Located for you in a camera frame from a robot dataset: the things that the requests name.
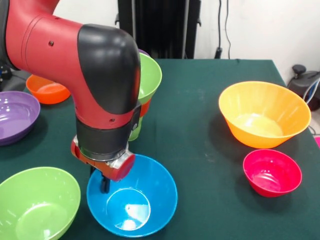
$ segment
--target bowl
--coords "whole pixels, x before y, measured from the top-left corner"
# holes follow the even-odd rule
[[[58,104],[71,95],[65,86],[36,75],[31,75],[25,84],[30,93],[42,104]]]
[[[320,148],[320,136],[316,136],[314,138],[314,140],[315,140],[316,144],[318,145],[318,147]]]
[[[55,167],[21,171],[0,184],[0,239],[57,240],[72,224],[80,188]]]
[[[244,81],[227,87],[219,108],[233,136],[257,148],[274,148],[304,131],[311,112],[293,91],[269,82]]]
[[[263,197],[279,197],[293,192],[302,182],[298,164],[288,155],[272,150],[250,152],[243,170],[252,188]]]
[[[0,92],[0,146],[26,136],[40,114],[38,100],[22,91]]]
[[[150,55],[146,51],[143,51],[142,49],[139,49],[139,53],[145,54],[150,57]]]
[[[129,174],[110,182],[109,193],[101,192],[102,174],[95,170],[86,196],[98,223],[111,233],[127,238],[151,235],[173,217],[178,192],[170,173],[157,161],[136,155]]]
[[[140,53],[140,62],[141,77],[138,100],[141,103],[141,112],[138,124],[139,127],[132,131],[129,141],[133,141],[138,138],[143,117],[147,114],[151,99],[162,81],[161,68],[153,58]]]

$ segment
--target pink bowl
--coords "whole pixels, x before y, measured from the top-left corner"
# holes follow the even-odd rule
[[[317,136],[314,139],[315,139],[316,144],[318,144],[318,146],[320,148],[320,136]]]
[[[244,158],[243,170],[251,187],[267,198],[291,193],[302,182],[298,164],[276,150],[259,149],[250,152]]]

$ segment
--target green table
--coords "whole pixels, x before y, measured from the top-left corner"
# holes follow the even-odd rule
[[[162,84],[139,138],[129,148],[155,158],[170,171],[179,200],[167,227],[145,239],[319,239],[320,151],[309,131],[276,148],[300,165],[301,186],[292,194],[264,198],[251,189],[242,170],[245,155],[253,149],[231,135],[219,112],[219,94],[233,83],[260,80],[283,85],[273,62],[160,59],[158,63]],[[75,133],[71,99],[42,106],[27,137],[0,147],[0,181],[27,168],[62,168],[77,179],[82,192],[77,216],[62,239],[122,239],[102,228],[88,209],[89,166],[70,153]]]

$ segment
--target white wall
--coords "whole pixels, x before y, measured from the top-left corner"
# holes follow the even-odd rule
[[[218,46],[219,0],[202,0],[195,57],[213,58]],[[228,35],[231,58],[272,59],[285,81],[291,67],[320,69],[320,0],[229,0]],[[55,14],[81,23],[114,26],[117,0],[61,0]],[[226,0],[222,0],[222,57],[227,57],[224,32]]]

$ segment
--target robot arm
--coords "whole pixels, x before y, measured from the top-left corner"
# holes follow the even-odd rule
[[[53,15],[59,0],[0,0],[0,61],[66,86],[75,104],[74,156],[118,181],[135,156],[140,57],[133,38]]]

